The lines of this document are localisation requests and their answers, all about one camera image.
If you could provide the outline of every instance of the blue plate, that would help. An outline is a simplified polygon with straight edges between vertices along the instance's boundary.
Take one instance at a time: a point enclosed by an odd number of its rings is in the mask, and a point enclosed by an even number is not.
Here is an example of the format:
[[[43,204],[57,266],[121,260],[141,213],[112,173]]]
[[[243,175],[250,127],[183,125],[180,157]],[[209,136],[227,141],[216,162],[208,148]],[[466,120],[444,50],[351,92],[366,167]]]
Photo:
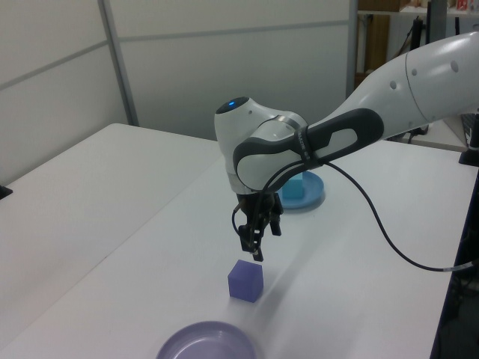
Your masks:
[[[256,359],[249,338],[234,325],[199,322],[173,334],[156,359]]]
[[[319,203],[324,193],[323,181],[312,172],[302,174],[302,198],[283,198],[283,189],[278,191],[284,209],[300,209]]]

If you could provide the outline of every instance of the blue cube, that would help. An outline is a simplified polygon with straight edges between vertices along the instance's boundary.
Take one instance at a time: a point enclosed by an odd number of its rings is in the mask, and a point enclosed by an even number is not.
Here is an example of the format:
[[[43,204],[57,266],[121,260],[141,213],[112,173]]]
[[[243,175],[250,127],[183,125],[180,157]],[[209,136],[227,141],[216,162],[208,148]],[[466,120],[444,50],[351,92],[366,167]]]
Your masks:
[[[263,291],[263,267],[238,260],[228,275],[230,297],[255,303]]]
[[[302,196],[302,174],[297,174],[283,185],[283,198],[296,200],[301,199]]]

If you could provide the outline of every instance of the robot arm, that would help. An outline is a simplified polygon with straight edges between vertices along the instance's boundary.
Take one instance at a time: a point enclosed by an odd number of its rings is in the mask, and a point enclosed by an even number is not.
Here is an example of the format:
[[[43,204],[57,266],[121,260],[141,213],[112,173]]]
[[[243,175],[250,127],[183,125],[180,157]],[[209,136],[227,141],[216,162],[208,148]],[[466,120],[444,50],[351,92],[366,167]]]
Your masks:
[[[238,231],[243,250],[262,260],[264,227],[274,222],[273,234],[281,234],[274,192],[293,175],[444,117],[477,112],[478,59],[477,32],[431,43],[374,71],[336,111],[310,126],[247,97],[226,102],[215,128],[231,188],[248,217]]]

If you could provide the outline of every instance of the white wall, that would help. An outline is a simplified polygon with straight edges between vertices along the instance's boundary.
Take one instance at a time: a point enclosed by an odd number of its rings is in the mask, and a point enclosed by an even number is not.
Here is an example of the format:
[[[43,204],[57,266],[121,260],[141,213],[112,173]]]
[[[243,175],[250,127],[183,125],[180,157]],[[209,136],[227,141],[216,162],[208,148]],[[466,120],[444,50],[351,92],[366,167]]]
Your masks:
[[[0,184],[126,116],[97,0],[0,1]]]
[[[346,94],[349,1],[111,0],[140,126],[214,139],[250,96],[315,122]]]

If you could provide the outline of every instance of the purple cube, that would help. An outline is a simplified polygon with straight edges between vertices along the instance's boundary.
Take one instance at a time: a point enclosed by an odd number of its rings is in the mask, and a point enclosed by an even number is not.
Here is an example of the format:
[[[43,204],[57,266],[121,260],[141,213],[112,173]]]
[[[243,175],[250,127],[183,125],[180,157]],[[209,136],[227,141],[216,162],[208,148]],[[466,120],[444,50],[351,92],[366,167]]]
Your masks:
[[[263,267],[238,260],[228,275],[230,297],[255,303],[263,290]]]

